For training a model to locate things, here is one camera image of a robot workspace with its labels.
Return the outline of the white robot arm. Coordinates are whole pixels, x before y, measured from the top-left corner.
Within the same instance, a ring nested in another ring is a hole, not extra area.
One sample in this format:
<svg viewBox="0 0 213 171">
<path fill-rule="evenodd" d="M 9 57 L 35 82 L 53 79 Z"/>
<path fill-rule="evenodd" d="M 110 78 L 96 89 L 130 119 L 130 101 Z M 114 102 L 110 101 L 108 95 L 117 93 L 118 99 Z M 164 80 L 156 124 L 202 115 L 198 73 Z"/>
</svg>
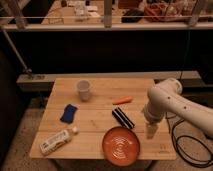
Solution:
<svg viewBox="0 0 213 171">
<path fill-rule="evenodd" d="M 148 103 L 143 112 L 146 120 L 159 123 L 167 112 L 182 117 L 213 139 L 213 109 L 181 96 L 182 85 L 174 78 L 161 81 L 147 91 Z"/>
</svg>

